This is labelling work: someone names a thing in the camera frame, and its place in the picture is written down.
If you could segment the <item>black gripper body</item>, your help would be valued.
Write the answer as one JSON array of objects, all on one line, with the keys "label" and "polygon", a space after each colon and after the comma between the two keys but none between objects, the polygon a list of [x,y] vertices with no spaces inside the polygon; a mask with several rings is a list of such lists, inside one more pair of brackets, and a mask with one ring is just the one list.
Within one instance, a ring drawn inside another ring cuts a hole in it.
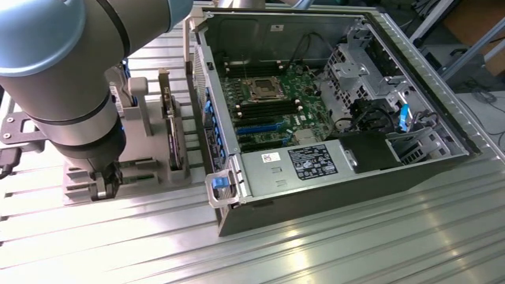
[{"label": "black gripper body", "polygon": [[126,137],[121,128],[113,128],[103,137],[85,145],[65,146],[54,143],[55,149],[74,167],[91,176],[99,173],[103,178],[113,176],[117,171],[117,161],[125,145]]}]

